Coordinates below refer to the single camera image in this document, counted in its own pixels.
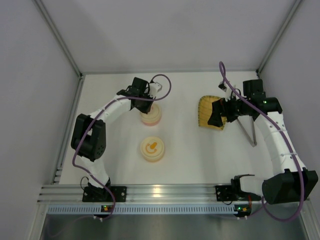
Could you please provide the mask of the cream lid with pink knob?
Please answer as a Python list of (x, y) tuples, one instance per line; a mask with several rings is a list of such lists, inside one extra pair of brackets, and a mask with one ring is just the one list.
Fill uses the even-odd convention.
[(161, 107), (158, 104), (153, 103), (151, 105), (150, 111), (148, 113), (145, 113), (145, 114), (149, 114), (149, 113), (151, 113), (151, 114), (161, 114), (162, 115)]

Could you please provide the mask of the metal tongs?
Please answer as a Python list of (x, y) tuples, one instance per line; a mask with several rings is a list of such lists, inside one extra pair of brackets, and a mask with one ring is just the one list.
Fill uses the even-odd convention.
[(245, 129), (245, 126), (242, 124), (242, 122), (237, 119), (236, 120), (237, 125), (239, 126), (241, 132), (244, 134), (247, 141), (250, 143), (250, 145), (254, 148), (257, 146), (257, 136), (256, 136), (256, 130), (255, 130), (255, 123), (252, 117), (249, 118), (250, 123), (250, 131), (247, 131)]

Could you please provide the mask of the cream lid with orange knob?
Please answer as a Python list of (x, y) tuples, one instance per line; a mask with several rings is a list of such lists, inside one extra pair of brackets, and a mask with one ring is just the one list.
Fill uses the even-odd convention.
[(165, 144), (159, 137), (149, 136), (141, 142), (140, 152), (146, 161), (157, 162), (165, 154)]

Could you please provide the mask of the pink lunch box bowl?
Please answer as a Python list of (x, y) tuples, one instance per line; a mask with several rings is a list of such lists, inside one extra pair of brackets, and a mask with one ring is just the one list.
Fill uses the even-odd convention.
[(141, 122), (144, 125), (149, 126), (149, 127), (157, 125), (160, 122), (161, 117), (162, 117), (161, 114), (151, 114), (151, 113), (148, 113), (148, 114), (141, 113), (140, 114)]

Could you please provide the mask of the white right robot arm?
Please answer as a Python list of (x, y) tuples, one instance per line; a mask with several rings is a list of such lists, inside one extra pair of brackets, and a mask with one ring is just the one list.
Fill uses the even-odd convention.
[(236, 96), (214, 101), (208, 125), (222, 127), (223, 118), (232, 123), (239, 116), (250, 116), (262, 133), (272, 163), (273, 176), (262, 179), (253, 174), (235, 176), (238, 192), (252, 194), (268, 204), (306, 200), (319, 180), (300, 160), (286, 130), (282, 107), (275, 97), (267, 97), (262, 79), (243, 82), (244, 99)]

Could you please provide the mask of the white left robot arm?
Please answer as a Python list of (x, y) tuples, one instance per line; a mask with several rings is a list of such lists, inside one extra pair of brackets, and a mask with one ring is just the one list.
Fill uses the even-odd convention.
[(106, 106), (77, 116), (71, 138), (71, 148), (75, 150), (72, 165), (88, 175), (88, 183), (83, 190), (84, 202), (112, 200), (111, 180), (101, 160), (107, 147), (106, 126), (132, 109), (149, 113), (161, 90), (162, 85), (154, 80), (135, 77), (132, 84), (118, 91)]

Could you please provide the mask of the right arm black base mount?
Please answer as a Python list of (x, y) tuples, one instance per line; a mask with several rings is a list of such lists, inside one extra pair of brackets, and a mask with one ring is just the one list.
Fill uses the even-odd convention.
[(254, 193), (244, 192), (239, 187), (232, 185), (216, 185), (216, 199), (218, 202), (234, 202), (234, 201), (260, 201), (261, 197)]

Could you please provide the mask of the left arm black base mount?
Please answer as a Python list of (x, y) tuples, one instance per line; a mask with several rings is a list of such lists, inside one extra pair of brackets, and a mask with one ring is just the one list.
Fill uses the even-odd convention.
[[(127, 198), (126, 186), (111, 186), (109, 190), (113, 194), (116, 203), (126, 202), (126, 198)], [(95, 186), (86, 186), (83, 191), (82, 202), (85, 202), (85, 203), (113, 202), (113, 198), (105, 188), (100, 188)]]

